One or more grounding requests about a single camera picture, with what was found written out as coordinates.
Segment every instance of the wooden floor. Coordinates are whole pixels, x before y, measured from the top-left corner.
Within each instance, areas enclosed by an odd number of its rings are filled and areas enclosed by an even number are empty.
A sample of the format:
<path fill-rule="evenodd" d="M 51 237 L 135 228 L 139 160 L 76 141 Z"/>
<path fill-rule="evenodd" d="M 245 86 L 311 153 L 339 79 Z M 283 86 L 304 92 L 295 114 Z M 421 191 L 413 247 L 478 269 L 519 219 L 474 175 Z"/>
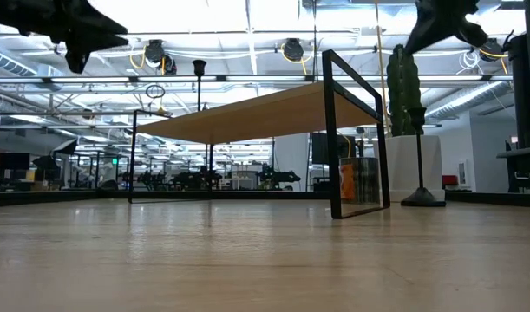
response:
<path fill-rule="evenodd" d="M 530 208 L 0 208 L 0 311 L 530 311 Z"/>

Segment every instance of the lamp base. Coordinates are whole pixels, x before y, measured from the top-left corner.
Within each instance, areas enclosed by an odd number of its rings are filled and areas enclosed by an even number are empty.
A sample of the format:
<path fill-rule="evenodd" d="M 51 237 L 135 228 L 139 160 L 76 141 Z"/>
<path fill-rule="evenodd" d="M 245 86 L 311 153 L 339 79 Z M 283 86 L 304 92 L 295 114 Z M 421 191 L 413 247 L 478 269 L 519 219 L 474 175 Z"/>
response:
<path fill-rule="evenodd" d="M 412 207 L 445 207 L 445 201 L 436 198 L 424 187 L 419 187 L 411 196 L 402 200 L 402 206 Z"/>

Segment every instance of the white planter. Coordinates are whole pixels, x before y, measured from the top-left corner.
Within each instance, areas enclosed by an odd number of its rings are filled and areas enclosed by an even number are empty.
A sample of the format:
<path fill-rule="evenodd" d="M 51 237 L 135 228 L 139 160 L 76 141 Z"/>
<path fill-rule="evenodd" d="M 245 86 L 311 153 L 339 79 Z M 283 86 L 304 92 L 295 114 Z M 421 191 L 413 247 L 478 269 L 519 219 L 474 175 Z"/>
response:
<path fill-rule="evenodd" d="M 424 186 L 437 200 L 444 200 L 440 138 L 436 135 L 422 135 L 421 148 Z M 387 138 L 386 153 L 388 156 L 390 200 L 399 203 L 419 187 L 415 135 Z M 378 158 L 378 144 L 375 144 L 375 156 Z"/>

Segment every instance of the red object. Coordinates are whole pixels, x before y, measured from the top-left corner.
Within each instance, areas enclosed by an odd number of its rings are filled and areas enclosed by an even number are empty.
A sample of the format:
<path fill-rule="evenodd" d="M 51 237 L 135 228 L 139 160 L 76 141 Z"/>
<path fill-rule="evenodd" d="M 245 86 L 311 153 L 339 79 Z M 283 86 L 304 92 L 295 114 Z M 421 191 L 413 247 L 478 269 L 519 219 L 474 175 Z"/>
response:
<path fill-rule="evenodd" d="M 442 185 L 459 185 L 457 176 L 442 176 Z"/>

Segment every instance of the cactus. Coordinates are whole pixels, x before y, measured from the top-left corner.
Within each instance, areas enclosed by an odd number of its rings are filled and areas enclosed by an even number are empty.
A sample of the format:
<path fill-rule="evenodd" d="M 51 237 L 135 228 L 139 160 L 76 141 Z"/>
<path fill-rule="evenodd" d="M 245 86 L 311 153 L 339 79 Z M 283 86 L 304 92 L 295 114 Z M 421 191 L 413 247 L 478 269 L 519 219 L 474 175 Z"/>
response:
<path fill-rule="evenodd" d="M 419 70 L 412 55 L 403 52 L 398 44 L 388 63 L 389 112 L 392 121 L 392 135 L 414 135 L 411 120 L 406 111 L 413 107 L 422 107 Z"/>

